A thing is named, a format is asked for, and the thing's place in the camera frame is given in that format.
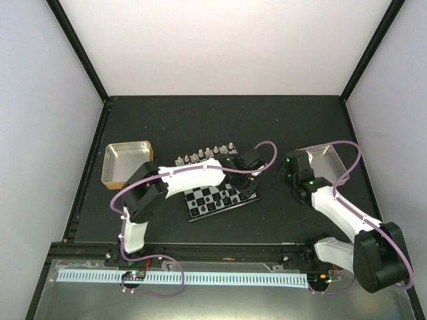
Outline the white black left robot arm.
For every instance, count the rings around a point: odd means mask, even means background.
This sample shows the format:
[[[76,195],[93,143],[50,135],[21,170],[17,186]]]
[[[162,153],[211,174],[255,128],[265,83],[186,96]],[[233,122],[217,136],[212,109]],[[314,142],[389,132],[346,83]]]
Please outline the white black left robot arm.
[[[157,167],[151,161],[144,163],[121,190],[124,227],[119,257],[129,266],[142,261],[149,220],[163,200],[192,189],[226,185],[249,197],[259,185],[256,175],[265,166],[256,149],[242,155],[219,153],[177,167]]]

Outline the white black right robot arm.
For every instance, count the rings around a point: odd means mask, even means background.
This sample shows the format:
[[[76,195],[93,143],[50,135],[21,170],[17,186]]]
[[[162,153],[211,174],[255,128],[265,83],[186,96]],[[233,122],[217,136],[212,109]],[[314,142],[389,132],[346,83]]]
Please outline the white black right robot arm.
[[[308,240],[304,263],[320,268],[324,263],[341,267],[369,293],[402,284],[411,288],[414,272],[401,228],[383,223],[357,208],[334,189],[332,182],[318,177],[306,150],[287,153],[276,177],[292,190],[294,197],[331,220],[349,239],[328,235]]]

